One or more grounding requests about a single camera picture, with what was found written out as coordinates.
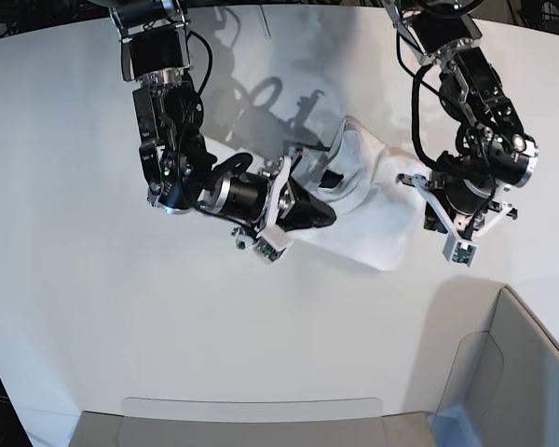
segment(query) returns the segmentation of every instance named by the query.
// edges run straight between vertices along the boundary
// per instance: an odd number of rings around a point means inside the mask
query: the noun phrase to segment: white fabric
[[[378,270],[397,269],[426,202],[416,189],[396,183],[396,177],[427,176],[428,169],[409,156],[391,156],[387,146],[351,116],[345,118],[330,154],[328,168],[344,180],[333,190],[314,182],[306,188],[334,208],[337,221],[291,235]]]

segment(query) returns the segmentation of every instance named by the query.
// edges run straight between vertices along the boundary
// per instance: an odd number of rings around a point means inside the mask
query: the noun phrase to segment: white towel
[[[411,157],[391,156],[387,146],[351,116],[344,119],[329,154],[313,154],[294,178],[331,205],[337,221],[290,235],[377,270],[397,269],[426,202],[396,178],[399,173],[429,176],[429,170]],[[318,187],[325,167],[344,175],[335,189]]]

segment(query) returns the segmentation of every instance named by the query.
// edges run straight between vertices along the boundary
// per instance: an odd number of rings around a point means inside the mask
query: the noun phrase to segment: robotic arm
[[[455,0],[386,0],[398,32],[399,62],[413,78],[412,139],[430,179],[400,175],[427,200],[425,228],[447,233],[443,251],[449,261],[470,266],[478,246],[473,237],[486,233],[517,210],[495,198],[511,186],[524,186],[538,161],[534,140],[524,132],[497,73],[479,49],[482,37],[468,12],[483,0],[461,7]],[[241,249],[253,246],[268,261],[292,244],[289,231],[335,222],[331,207],[316,199],[292,177],[286,155],[268,169],[248,172],[252,156],[239,153],[226,161],[207,152],[199,129],[201,93],[211,74],[211,48],[190,31],[182,0],[95,0],[110,8],[120,34],[122,72],[140,85],[133,93],[141,134],[140,159],[148,201],[170,214],[196,210],[232,222]],[[189,74],[188,40],[201,41],[210,57],[202,85]],[[420,70],[402,62],[401,40],[414,51]],[[432,65],[441,68],[439,91],[423,80]],[[457,156],[443,152],[436,160],[419,137],[420,86],[435,93],[445,111],[460,123]],[[490,221],[485,215],[497,214]]]

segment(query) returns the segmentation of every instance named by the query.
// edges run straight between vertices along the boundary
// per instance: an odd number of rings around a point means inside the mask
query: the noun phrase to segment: white cloth
[[[293,231],[291,236],[378,270],[397,269],[426,202],[396,178],[399,173],[428,176],[429,170],[411,157],[391,156],[387,146],[351,116],[344,119],[330,154],[309,161],[304,170],[309,175],[323,166],[344,175],[335,189],[319,188],[318,176],[306,181],[305,174],[295,172],[294,177],[332,206],[337,221],[326,228]]]

